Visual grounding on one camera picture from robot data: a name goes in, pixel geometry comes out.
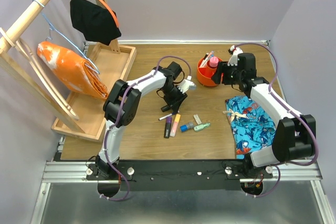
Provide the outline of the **blue cap black highlighter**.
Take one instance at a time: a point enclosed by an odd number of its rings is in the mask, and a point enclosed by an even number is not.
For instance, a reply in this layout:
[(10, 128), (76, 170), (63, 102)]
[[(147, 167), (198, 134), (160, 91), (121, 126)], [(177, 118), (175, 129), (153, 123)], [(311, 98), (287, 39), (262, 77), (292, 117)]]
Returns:
[(166, 112), (166, 111), (170, 111), (170, 110), (171, 110), (171, 107), (169, 105), (165, 105), (165, 106), (161, 107), (162, 112)]

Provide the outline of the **orange round organizer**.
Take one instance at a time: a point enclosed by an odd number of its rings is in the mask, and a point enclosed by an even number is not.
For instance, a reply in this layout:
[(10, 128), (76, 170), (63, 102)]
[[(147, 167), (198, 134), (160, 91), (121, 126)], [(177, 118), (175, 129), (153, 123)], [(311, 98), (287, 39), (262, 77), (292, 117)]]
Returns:
[(215, 87), (217, 86), (212, 80), (211, 77), (216, 71), (216, 68), (211, 68), (208, 65), (208, 62), (204, 66), (204, 68), (200, 68), (200, 64), (202, 62), (202, 59), (198, 62), (197, 65), (197, 80), (200, 84), (206, 86), (206, 87)]

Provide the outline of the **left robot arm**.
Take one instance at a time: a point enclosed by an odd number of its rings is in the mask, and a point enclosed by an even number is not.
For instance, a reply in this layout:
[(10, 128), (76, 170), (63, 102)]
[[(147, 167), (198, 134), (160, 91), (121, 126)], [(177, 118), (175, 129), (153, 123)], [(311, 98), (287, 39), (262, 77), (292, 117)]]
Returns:
[(96, 156), (95, 165), (104, 179), (117, 176), (116, 163), (120, 158), (120, 145), (125, 127), (135, 118), (141, 99), (152, 91), (161, 91), (166, 103), (162, 112), (171, 110), (177, 113), (182, 102), (187, 98), (182, 82), (176, 82), (182, 67), (171, 62), (168, 67), (157, 66), (148, 74), (132, 80), (118, 80), (110, 91), (104, 105), (106, 132), (102, 148)]

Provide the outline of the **pink cap glue stick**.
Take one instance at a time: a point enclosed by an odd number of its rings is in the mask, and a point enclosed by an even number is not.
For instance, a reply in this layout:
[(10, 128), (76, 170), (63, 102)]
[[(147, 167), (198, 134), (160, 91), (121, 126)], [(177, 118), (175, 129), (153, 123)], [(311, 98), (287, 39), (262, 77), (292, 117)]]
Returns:
[(208, 61), (208, 65), (211, 68), (217, 68), (219, 63), (219, 59), (215, 56), (211, 57), (210, 60)]

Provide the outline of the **pink cap white marker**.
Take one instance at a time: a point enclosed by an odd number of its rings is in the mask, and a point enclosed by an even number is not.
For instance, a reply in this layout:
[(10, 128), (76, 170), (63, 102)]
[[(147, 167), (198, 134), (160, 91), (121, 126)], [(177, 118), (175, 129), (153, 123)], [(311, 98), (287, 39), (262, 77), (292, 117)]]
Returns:
[(204, 59), (204, 62), (207, 63), (214, 56), (214, 52), (211, 51), (207, 54), (207, 57)]

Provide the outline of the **brown cap white marker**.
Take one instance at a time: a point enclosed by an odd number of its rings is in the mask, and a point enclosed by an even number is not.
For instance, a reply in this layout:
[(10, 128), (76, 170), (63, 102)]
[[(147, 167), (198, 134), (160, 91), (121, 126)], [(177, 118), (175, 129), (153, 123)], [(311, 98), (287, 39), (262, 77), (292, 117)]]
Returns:
[(209, 56), (209, 53), (206, 53), (206, 55), (204, 56), (200, 66), (199, 66), (200, 68), (204, 68), (204, 66), (206, 65), (208, 56)]

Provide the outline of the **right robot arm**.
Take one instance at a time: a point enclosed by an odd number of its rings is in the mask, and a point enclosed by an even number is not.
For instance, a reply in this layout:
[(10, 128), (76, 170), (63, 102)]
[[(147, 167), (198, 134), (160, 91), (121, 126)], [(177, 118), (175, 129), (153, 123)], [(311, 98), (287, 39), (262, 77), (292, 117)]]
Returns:
[(259, 174), (261, 167), (282, 163), (297, 164), (301, 158), (316, 162), (319, 148), (316, 140), (316, 120), (292, 108), (272, 88), (272, 84), (257, 76), (256, 59), (252, 53), (232, 54), (229, 61), (220, 61), (212, 75), (215, 84), (238, 85), (239, 90), (257, 102), (276, 126), (270, 146), (245, 155), (242, 173), (249, 178)]

